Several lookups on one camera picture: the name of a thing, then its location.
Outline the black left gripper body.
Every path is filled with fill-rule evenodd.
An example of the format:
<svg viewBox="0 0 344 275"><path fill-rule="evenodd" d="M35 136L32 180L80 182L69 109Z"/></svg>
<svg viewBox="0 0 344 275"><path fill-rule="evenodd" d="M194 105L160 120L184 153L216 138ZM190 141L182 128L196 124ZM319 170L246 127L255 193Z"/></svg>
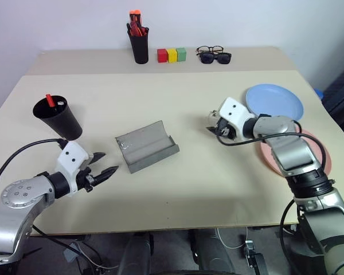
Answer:
<svg viewBox="0 0 344 275"><path fill-rule="evenodd" d="M95 186L99 184L97 179L91 175L91 169L86 167L84 170L80 170L76 175L77 190L84 189L87 193L91 192Z"/></svg>

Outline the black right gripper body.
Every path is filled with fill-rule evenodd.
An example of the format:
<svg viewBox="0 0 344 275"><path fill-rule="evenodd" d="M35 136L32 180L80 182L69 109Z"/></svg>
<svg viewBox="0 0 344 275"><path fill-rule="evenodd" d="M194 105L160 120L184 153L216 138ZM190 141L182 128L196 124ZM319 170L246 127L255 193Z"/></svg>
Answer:
<svg viewBox="0 0 344 275"><path fill-rule="evenodd" d="M236 130L227 120L220 118L216 125L216 135L230 140L235 140Z"/></svg>

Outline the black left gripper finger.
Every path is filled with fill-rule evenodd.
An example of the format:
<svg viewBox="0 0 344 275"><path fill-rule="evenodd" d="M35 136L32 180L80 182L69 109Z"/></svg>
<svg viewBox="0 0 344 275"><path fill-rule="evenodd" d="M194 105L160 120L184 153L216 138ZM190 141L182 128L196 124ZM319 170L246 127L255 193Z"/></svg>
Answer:
<svg viewBox="0 0 344 275"><path fill-rule="evenodd" d="M97 186L108 180L119 168L119 166L108 167L103 170L98 176L94 177L93 185Z"/></svg>
<svg viewBox="0 0 344 275"><path fill-rule="evenodd" d="M93 164L103 158L105 153L103 152L94 152L92 155L89 156L89 164Z"/></svg>

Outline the wide black plastic cup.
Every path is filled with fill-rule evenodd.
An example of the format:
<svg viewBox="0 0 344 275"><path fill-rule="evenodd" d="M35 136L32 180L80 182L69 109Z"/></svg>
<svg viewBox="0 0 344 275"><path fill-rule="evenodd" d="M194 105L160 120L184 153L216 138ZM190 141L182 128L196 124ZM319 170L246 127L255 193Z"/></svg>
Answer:
<svg viewBox="0 0 344 275"><path fill-rule="evenodd" d="M66 140L76 140L82 133L83 129L73 115L66 98L59 95L51 95L54 103L63 101L65 103L64 110L56 113L54 108L48 105L46 97L41 99L33 107L33 115L47 124L59 136Z"/></svg>

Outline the tall black pen cup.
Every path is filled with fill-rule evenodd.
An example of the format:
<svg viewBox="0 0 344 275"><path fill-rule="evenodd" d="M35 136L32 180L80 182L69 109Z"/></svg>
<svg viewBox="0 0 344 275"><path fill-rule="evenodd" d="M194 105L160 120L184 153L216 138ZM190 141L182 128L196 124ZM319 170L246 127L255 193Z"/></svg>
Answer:
<svg viewBox="0 0 344 275"><path fill-rule="evenodd" d="M127 32L134 54L134 60L137 64L145 64L148 62L148 32L149 28L146 28L146 34L141 37L132 36L130 32Z"/></svg>

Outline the dark black case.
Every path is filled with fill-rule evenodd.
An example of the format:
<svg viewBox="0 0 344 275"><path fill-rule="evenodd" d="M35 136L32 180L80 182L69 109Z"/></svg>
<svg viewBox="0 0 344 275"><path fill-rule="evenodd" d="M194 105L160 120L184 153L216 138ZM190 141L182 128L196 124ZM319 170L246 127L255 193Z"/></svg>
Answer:
<svg viewBox="0 0 344 275"><path fill-rule="evenodd" d="M344 71L326 88L322 103L330 116L344 127Z"/></svg>

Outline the grey metal tray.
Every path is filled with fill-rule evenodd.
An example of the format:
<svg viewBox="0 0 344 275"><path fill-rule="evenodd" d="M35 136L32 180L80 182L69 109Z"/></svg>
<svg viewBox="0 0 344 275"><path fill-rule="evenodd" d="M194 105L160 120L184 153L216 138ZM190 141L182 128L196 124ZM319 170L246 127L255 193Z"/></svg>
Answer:
<svg viewBox="0 0 344 275"><path fill-rule="evenodd" d="M115 139L132 174L179 152L161 120Z"/></svg>

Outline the blue plate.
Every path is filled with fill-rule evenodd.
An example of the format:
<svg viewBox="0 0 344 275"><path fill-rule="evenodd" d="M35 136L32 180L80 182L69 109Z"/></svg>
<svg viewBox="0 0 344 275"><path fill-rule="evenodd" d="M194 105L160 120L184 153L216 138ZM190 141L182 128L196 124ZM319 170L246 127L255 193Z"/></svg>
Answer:
<svg viewBox="0 0 344 275"><path fill-rule="evenodd" d="M245 95L246 106L256 116L286 116L296 121L304 115L299 98L288 89L275 84L258 84Z"/></svg>

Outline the black sunglasses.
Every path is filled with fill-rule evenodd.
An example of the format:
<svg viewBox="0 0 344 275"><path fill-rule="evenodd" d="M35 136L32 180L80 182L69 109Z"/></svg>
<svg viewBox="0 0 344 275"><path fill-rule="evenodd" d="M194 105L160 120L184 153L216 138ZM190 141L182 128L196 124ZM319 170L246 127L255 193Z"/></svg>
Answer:
<svg viewBox="0 0 344 275"><path fill-rule="evenodd" d="M203 64L211 64L216 60L219 64L227 65L230 63L232 55L230 53L202 52L199 57Z"/></svg>

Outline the grey floor plug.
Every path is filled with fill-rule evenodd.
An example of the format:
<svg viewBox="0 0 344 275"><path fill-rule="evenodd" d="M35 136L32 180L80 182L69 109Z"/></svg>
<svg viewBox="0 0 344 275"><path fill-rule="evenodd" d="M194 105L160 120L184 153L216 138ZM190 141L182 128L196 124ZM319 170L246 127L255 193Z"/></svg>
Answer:
<svg viewBox="0 0 344 275"><path fill-rule="evenodd" d="M67 263L71 263L74 260L76 260L79 256L81 256L81 253L78 250L76 243L72 242L71 244L69 244L69 246L72 248L72 250L69 248L66 248L63 251L63 256L65 260L67 261Z"/></svg>

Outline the dark rounded shape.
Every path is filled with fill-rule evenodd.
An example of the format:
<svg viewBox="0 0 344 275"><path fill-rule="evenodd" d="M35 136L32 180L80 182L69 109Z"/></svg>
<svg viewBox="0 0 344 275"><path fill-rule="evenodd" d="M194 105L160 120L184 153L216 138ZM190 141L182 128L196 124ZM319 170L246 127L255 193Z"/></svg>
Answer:
<svg viewBox="0 0 344 275"><path fill-rule="evenodd" d="M235 272L230 257L215 229L189 230L190 248L199 270Z"/></svg>
<svg viewBox="0 0 344 275"><path fill-rule="evenodd" d="M150 232L135 233L129 240L117 275L150 275L154 237Z"/></svg>

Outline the pink plate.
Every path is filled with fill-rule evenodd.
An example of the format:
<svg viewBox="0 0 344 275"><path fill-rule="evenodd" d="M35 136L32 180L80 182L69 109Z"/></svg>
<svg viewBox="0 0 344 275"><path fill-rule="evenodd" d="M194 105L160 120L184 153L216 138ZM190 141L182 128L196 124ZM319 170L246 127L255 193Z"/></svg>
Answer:
<svg viewBox="0 0 344 275"><path fill-rule="evenodd" d="M300 175L320 168L326 174L329 172L329 154L322 143L309 132L300 132L294 127L279 133L258 132L255 136L266 138L263 141L264 157L283 177Z"/></svg>

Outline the black table clamp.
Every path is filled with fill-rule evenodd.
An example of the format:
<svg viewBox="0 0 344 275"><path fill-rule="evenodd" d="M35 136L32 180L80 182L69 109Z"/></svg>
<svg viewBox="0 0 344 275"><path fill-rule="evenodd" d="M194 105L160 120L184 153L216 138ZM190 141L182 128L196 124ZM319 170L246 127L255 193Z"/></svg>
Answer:
<svg viewBox="0 0 344 275"><path fill-rule="evenodd" d="M255 251L254 243L248 236L244 242L244 255L248 267L254 270L255 275L269 275L263 255Z"/></svg>

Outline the brown frame glasses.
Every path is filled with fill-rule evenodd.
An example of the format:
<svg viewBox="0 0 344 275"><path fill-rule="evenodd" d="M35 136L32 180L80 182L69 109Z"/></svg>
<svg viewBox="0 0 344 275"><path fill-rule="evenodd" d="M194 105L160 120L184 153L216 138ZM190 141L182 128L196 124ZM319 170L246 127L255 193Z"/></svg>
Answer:
<svg viewBox="0 0 344 275"><path fill-rule="evenodd" d="M224 51L224 48L222 46L200 46L196 49L197 54L199 55L201 53L213 53L213 54L217 54L217 53L222 53Z"/></svg>

